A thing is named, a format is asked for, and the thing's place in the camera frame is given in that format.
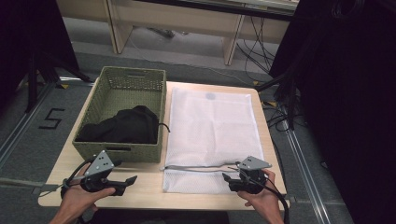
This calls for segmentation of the metal floor rail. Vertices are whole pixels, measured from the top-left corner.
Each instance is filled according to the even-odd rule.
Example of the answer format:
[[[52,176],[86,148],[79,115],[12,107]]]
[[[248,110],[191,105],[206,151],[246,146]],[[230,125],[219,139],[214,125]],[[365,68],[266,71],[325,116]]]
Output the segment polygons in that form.
[[[31,125],[32,121],[36,117],[38,111],[43,105],[45,99],[54,90],[55,85],[53,83],[47,84],[43,87],[41,92],[38,94],[37,101],[35,105],[23,114],[16,127],[12,130],[10,135],[0,146],[0,169],[4,166],[7,159],[13,152],[15,146],[20,142],[22,136],[27,131],[28,127]]]
[[[308,197],[311,201],[313,210],[316,214],[317,220],[319,224],[332,224],[330,221],[329,213],[327,211],[326,205],[322,201],[321,195],[318,192],[317,185],[313,179],[313,176],[309,170],[308,164],[304,157],[304,153],[302,152],[302,148],[297,139],[297,135],[294,130],[286,131],[290,147],[294,158],[296,160],[298,169],[301,172],[302,179],[304,181],[304,185],[308,194]]]

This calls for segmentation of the black garment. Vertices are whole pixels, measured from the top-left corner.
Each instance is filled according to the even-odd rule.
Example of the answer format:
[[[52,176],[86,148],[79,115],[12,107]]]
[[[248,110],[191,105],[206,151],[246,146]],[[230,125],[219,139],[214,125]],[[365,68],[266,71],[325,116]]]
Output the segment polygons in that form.
[[[122,109],[114,117],[99,123],[85,124],[76,141],[155,145],[161,126],[170,131],[148,107],[137,105],[132,109]]]

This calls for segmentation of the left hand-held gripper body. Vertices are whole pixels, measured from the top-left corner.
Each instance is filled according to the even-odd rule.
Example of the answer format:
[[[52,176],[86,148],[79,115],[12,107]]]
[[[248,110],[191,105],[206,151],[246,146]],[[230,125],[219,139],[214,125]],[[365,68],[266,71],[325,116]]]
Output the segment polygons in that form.
[[[85,171],[80,181],[81,187],[88,192],[97,192],[102,189],[110,188],[107,184],[110,180],[108,180],[107,177],[115,167],[117,166],[114,166],[113,161],[109,158],[107,153],[102,150]],[[124,191],[125,188],[115,189],[113,196],[122,196]]]

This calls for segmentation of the white mesh laundry bag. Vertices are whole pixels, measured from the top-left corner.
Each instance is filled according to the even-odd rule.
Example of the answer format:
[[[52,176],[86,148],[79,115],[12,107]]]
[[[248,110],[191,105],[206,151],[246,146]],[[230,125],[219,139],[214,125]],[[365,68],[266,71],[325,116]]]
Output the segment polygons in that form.
[[[229,194],[223,174],[248,156],[263,158],[249,94],[172,90],[163,190]]]

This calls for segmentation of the person's right hand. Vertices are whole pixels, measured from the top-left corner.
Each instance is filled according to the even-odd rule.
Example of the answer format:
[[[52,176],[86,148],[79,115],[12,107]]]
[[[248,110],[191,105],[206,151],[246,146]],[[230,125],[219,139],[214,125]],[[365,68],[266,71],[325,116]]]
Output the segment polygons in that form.
[[[238,191],[237,195],[246,200],[245,206],[252,206],[257,212],[264,208],[278,208],[278,198],[268,189],[263,189],[260,193],[250,194],[245,191]]]

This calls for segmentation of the black tripod stand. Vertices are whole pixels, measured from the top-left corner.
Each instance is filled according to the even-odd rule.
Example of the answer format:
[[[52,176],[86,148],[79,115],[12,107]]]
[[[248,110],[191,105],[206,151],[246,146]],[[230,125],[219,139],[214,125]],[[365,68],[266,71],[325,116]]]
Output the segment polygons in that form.
[[[41,75],[47,83],[58,84],[60,82],[60,76],[55,71],[56,67],[62,68],[84,82],[92,83],[92,79],[90,77],[81,73],[78,68],[73,67],[70,63],[67,63],[45,51],[33,52],[28,60],[27,113],[33,110],[38,101],[37,75]]]

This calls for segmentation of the light wooden desk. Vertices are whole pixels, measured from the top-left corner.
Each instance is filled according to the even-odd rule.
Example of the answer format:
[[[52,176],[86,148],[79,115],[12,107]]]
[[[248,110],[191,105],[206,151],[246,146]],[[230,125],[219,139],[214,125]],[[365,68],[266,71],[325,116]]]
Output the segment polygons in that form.
[[[66,18],[105,22],[108,26],[113,52],[121,54],[135,27],[168,29],[222,38],[223,60],[226,65],[233,61],[236,41],[243,38],[254,40],[254,32],[260,31],[259,39],[278,44],[289,24],[286,21],[262,19],[196,9],[146,3],[138,0],[56,0],[61,14]]]

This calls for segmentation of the black curtain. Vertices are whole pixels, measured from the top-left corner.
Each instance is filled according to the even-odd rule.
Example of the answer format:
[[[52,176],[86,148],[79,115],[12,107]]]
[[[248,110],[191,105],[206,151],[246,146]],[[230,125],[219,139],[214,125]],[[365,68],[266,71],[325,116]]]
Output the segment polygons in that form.
[[[0,0],[0,109],[42,52],[79,69],[57,1]]]
[[[396,224],[396,0],[300,0],[272,74],[315,29],[295,78],[305,118],[355,224]]]

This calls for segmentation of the person's left hand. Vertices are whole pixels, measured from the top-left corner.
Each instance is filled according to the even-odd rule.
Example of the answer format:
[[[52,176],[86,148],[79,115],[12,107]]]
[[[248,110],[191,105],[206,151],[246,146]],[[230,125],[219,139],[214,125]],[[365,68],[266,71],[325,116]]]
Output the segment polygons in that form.
[[[105,197],[111,196],[114,192],[114,188],[88,192],[79,185],[72,186],[66,191],[63,197],[59,213],[67,217],[79,217],[88,209],[96,212],[98,207],[95,203]]]

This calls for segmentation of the grey power strip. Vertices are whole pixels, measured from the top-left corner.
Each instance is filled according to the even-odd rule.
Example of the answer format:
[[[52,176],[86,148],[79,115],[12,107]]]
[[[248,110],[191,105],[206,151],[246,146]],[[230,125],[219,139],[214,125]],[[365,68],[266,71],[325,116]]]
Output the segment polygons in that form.
[[[174,32],[171,30],[164,30],[164,29],[156,29],[156,28],[150,28],[150,31],[161,35],[165,38],[173,38],[175,36]]]

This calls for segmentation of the green woven basket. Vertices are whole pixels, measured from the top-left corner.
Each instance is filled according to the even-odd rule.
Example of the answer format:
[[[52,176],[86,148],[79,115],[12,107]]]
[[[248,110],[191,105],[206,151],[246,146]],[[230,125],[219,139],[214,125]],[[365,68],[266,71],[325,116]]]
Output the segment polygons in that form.
[[[98,124],[123,109],[138,105],[146,106],[159,121],[163,121],[166,92],[166,73],[163,70],[106,66],[80,112],[75,134],[80,134],[87,124]],[[105,150],[114,161],[158,163],[162,155],[163,128],[158,130],[155,144],[82,142],[77,139],[72,144],[85,160]]]

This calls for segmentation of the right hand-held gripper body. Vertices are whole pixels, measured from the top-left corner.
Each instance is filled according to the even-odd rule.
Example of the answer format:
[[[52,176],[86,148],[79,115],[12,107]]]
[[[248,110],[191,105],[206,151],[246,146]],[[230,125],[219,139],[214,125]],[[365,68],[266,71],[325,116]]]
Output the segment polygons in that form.
[[[260,193],[267,180],[267,175],[263,169],[271,168],[272,165],[253,156],[248,156],[240,162],[240,170],[236,168],[239,173],[238,183],[230,186],[230,191],[246,191],[250,194]]]

